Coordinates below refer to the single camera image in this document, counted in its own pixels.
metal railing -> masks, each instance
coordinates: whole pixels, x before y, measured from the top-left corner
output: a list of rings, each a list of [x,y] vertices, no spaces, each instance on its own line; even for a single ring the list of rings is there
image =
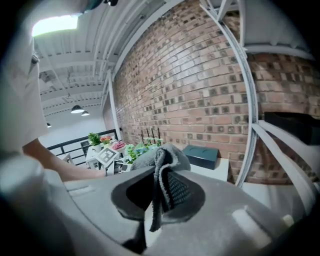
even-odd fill
[[[115,139],[118,140],[118,135],[117,135],[116,129],[111,129],[111,130],[98,132],[97,134],[99,134],[101,136],[101,135],[107,135],[107,134],[112,134],[112,133],[114,134]],[[78,147],[78,148],[74,148],[74,149],[69,150],[69,151],[65,151],[65,149],[64,149],[65,146],[68,146],[68,145],[71,145],[71,144],[74,144],[74,143],[78,143],[78,142],[84,142],[84,141],[88,141],[88,136],[81,137],[81,138],[75,138],[75,139],[72,139],[72,140],[69,140],[69,141],[66,141],[66,142],[62,142],[62,143],[59,143],[59,144],[56,144],[56,145],[53,145],[53,146],[49,146],[49,147],[47,147],[47,149],[51,151],[51,150],[55,150],[55,149],[60,148],[61,149],[61,153],[56,154],[56,156],[61,156],[61,155],[67,154],[67,153],[71,153],[71,152],[77,151],[77,150],[84,150],[84,149],[89,148],[91,146],[90,144],[89,145],[85,145],[85,146],[81,146],[81,147]],[[73,159],[85,157],[86,155],[87,154],[84,153],[84,154],[81,154],[81,155],[77,155],[75,157],[71,157],[71,159],[73,160]],[[82,164],[85,164],[85,163],[86,163],[86,161],[83,161],[83,162],[77,163],[75,165],[79,166],[79,165],[82,165]]]

gray cloth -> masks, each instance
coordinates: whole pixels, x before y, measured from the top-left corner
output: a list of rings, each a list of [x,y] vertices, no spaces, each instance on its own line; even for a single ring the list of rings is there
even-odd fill
[[[133,171],[146,166],[155,166],[152,199],[153,217],[150,228],[150,231],[154,232],[158,230],[161,225],[161,198],[164,198],[164,203],[168,209],[172,208],[172,202],[170,202],[170,197],[163,181],[164,172],[168,170],[190,171],[191,166],[186,155],[170,143],[166,143],[139,156],[133,162],[131,170]]]

potted plant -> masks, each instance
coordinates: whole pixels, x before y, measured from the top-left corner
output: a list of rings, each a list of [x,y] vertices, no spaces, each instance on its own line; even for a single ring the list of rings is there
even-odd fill
[[[90,132],[88,135],[88,140],[91,146],[93,146],[95,152],[100,152],[101,151],[101,141],[100,141],[100,136],[96,133]]]
[[[105,137],[101,137],[100,138],[100,141],[103,144],[104,148],[107,148],[109,146],[109,143],[110,143],[111,139],[112,138],[110,136],[105,136]]]

teal box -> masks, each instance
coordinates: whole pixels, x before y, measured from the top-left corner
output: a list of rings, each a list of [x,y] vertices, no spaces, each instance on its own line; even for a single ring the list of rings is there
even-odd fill
[[[188,145],[183,153],[189,159],[190,164],[214,170],[218,158],[218,149],[202,146]]]

white wall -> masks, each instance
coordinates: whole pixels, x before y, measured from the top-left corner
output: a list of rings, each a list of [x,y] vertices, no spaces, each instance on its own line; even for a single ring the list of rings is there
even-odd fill
[[[86,107],[90,113],[87,116],[81,116],[81,113],[71,114],[69,111],[46,116],[46,122],[52,127],[48,128],[48,133],[39,138],[40,142],[47,148],[59,143],[88,136],[89,133],[100,133],[106,130],[105,122],[102,116],[100,106]],[[80,148],[80,142],[64,147],[64,151]],[[59,148],[52,150],[54,154],[61,153]],[[71,153],[71,157],[82,155],[82,149]],[[74,159],[74,163],[85,161],[85,157]]]

